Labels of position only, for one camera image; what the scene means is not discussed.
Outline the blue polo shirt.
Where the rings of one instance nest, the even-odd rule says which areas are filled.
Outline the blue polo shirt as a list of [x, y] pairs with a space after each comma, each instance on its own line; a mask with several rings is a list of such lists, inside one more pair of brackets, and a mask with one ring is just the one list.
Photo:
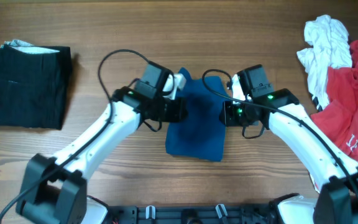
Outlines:
[[186, 100], [188, 116], [170, 123], [165, 148], [172, 156], [186, 156], [219, 162], [223, 159], [226, 127], [219, 120], [224, 98], [208, 91], [202, 79], [193, 79], [185, 68], [179, 73], [186, 78], [177, 96]]

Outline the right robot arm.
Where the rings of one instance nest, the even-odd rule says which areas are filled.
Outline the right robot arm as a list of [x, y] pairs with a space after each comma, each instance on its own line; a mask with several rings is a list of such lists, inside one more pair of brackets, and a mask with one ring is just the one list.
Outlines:
[[270, 202], [271, 223], [358, 223], [358, 162], [345, 155], [286, 88], [274, 90], [263, 66], [237, 72], [226, 83], [219, 119], [225, 126], [262, 125], [308, 170], [318, 198], [290, 194]]

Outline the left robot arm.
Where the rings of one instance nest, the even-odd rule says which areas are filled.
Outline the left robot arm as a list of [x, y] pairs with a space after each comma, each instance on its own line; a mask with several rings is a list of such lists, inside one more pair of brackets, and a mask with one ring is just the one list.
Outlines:
[[140, 79], [114, 91], [103, 114], [70, 145], [27, 164], [15, 211], [32, 223], [108, 223], [108, 206], [88, 195], [101, 163], [148, 119], [177, 123], [187, 116], [177, 96], [186, 78], [149, 62]]

